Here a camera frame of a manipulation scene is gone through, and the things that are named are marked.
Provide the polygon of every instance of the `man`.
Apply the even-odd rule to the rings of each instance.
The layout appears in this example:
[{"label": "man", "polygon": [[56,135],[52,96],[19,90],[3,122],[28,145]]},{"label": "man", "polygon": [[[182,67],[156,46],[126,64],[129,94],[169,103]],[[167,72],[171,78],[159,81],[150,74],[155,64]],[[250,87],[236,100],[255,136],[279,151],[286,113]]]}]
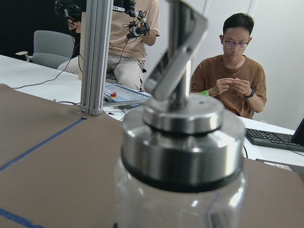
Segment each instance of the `man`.
[{"label": "man", "polygon": [[191,79],[192,92],[215,97],[226,109],[246,118],[251,118],[253,111],[263,111],[267,101],[262,66],[243,55],[253,26],[247,14],[229,17],[219,36],[224,54],[203,60]]},{"label": "man", "polygon": [[[136,0],[135,11],[138,10],[141,10],[147,19],[149,34],[127,39],[128,25],[133,18],[128,14],[113,11],[107,61],[107,73],[114,72],[119,84],[136,90],[140,90],[143,83],[143,66],[147,56],[144,45],[154,45],[156,37],[160,35],[158,0]],[[69,29],[76,28],[76,32],[80,32],[81,22],[71,22]],[[66,65],[67,62],[58,69],[64,70]],[[78,57],[75,57],[65,71],[78,74],[78,70]]]}]

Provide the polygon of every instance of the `pants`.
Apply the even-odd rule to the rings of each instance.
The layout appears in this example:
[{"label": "pants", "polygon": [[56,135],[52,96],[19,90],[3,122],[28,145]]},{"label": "pants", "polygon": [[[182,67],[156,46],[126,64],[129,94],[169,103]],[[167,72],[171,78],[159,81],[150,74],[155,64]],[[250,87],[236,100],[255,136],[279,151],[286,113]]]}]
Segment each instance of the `pants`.
[{"label": "pants", "polygon": [[[143,79],[144,61],[139,61],[135,58],[120,57],[108,54],[107,74],[113,73],[118,84],[127,86],[131,89],[141,90]],[[64,70],[72,74],[79,74],[78,57],[71,59],[68,63],[65,62],[58,67],[58,70]]]}]

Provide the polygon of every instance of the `man's right hand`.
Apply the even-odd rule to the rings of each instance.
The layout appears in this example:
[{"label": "man's right hand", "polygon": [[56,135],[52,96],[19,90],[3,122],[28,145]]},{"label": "man's right hand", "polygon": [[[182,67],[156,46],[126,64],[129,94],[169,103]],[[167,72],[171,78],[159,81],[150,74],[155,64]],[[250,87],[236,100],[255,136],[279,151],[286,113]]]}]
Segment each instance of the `man's right hand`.
[{"label": "man's right hand", "polygon": [[73,30],[76,29],[76,33],[81,33],[81,22],[73,22],[72,20],[68,20],[68,29]]},{"label": "man's right hand", "polygon": [[215,87],[211,88],[208,90],[209,92],[209,96],[216,96],[216,95],[220,95],[221,93],[225,92],[228,90],[229,88],[229,84],[233,83],[233,78],[221,78],[218,79]]}]

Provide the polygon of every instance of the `glasses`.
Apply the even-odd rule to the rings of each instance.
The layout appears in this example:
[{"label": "glasses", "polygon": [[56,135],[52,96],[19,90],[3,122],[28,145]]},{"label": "glasses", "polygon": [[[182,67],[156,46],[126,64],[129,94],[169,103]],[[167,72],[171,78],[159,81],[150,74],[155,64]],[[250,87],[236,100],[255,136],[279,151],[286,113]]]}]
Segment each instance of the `glasses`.
[{"label": "glasses", "polygon": [[239,49],[244,49],[248,44],[246,42],[236,43],[236,42],[233,42],[233,41],[225,41],[225,43],[226,43],[226,47],[228,47],[228,48],[233,48],[235,45],[237,45]]}]

